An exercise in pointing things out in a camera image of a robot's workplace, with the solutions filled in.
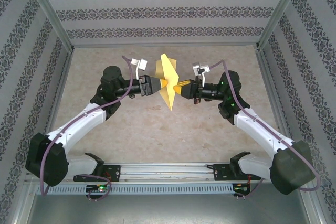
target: metal panel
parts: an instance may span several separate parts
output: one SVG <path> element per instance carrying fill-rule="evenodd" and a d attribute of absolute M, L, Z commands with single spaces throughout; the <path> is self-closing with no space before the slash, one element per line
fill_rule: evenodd
<path fill-rule="evenodd" d="M 83 195 L 86 185 L 58 185 L 49 189 L 50 195 Z M 177 194 L 233 194 L 231 183 L 222 184 L 155 184 L 155 185 L 120 185 L 113 184 L 113 195 L 177 195 Z M 92 194 L 103 195 L 105 191 L 93 191 Z"/>
<path fill-rule="evenodd" d="M 37 195 L 28 223 L 264 224 L 309 223 L 298 192 L 282 195 L 263 184 L 246 200 L 228 194 L 110 195 L 89 202 L 82 195 Z"/>

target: wallpaper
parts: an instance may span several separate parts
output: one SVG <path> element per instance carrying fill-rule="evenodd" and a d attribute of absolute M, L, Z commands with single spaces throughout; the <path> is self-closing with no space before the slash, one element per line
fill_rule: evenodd
<path fill-rule="evenodd" d="M 50 0 L 79 45 L 258 42 L 279 0 Z"/>
<path fill-rule="evenodd" d="M 335 0 L 291 0 L 264 48 L 291 137 L 305 140 L 321 175 L 318 196 L 336 223 Z"/>
<path fill-rule="evenodd" d="M 0 223 L 10 220 L 30 139 L 45 132 L 68 57 L 37 0 L 0 0 Z"/>

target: beige floor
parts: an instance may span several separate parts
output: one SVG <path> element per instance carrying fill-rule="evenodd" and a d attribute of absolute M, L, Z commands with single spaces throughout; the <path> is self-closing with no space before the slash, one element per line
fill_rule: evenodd
<path fill-rule="evenodd" d="M 55 128 L 89 103 L 105 67 L 117 65 L 125 79 L 129 79 L 122 55 L 148 60 L 148 68 L 143 73 L 154 75 L 155 61 L 163 53 L 177 59 L 180 80 L 194 79 L 194 62 L 212 65 L 225 59 L 228 68 L 240 75 L 241 95 L 245 101 L 275 126 L 253 47 L 218 46 L 76 49 Z M 223 67 L 217 67 L 207 74 L 206 81 L 217 83 L 222 73 Z M 252 138 L 221 117 L 217 101 L 193 105 L 192 100 L 176 95 L 173 111 L 170 111 L 156 93 L 150 97 L 126 97 L 121 103 L 113 117 L 74 146 L 72 154 L 92 152 L 105 162 L 116 163 L 227 162 L 241 151 L 266 156 Z"/>

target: yellow fabric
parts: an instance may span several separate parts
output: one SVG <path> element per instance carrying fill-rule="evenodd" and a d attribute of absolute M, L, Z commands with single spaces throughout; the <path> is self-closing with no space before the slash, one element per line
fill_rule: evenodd
<path fill-rule="evenodd" d="M 168 58 L 166 54 L 161 55 L 161 60 L 156 61 L 155 77 L 168 82 L 167 86 L 159 92 L 169 109 L 172 110 L 175 99 L 174 86 L 178 83 L 176 60 Z"/>

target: enclosure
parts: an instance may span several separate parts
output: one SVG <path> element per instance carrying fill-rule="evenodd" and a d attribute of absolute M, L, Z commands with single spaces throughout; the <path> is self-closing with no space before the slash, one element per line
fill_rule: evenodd
<path fill-rule="evenodd" d="M 335 0 L 0 2 L 0 223 L 336 223 Z M 170 111 L 156 93 L 123 99 L 71 150 L 122 166 L 107 199 L 87 202 L 84 184 L 71 177 L 42 197 L 25 169 L 32 137 L 77 115 L 107 66 L 129 79 L 122 55 L 146 59 L 144 73 L 153 76 L 162 54 L 177 60 L 180 81 L 195 78 L 193 63 L 224 59 L 255 112 L 308 143 L 320 189 L 284 196 L 264 182 L 245 201 L 209 189 L 224 184 L 207 164 L 266 152 L 221 117 L 218 102 L 194 105 L 176 95 Z M 215 68 L 206 81 L 217 83 L 223 71 Z M 139 188 L 202 189 L 131 193 Z"/>

